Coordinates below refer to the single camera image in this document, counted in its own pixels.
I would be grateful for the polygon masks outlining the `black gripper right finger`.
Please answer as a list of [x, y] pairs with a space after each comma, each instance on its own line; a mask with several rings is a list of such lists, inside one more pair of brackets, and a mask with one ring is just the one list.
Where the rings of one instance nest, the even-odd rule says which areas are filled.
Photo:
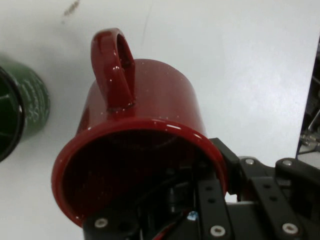
[[318, 240], [320, 170], [295, 158], [269, 167], [254, 157], [236, 156], [219, 138], [211, 142], [226, 163], [227, 204], [235, 240]]

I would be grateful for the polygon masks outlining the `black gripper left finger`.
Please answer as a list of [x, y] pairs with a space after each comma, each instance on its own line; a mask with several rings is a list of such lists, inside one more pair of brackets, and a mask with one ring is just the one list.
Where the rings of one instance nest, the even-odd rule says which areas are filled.
[[196, 162], [148, 178], [83, 224], [86, 240], [229, 240], [233, 230], [214, 166]]

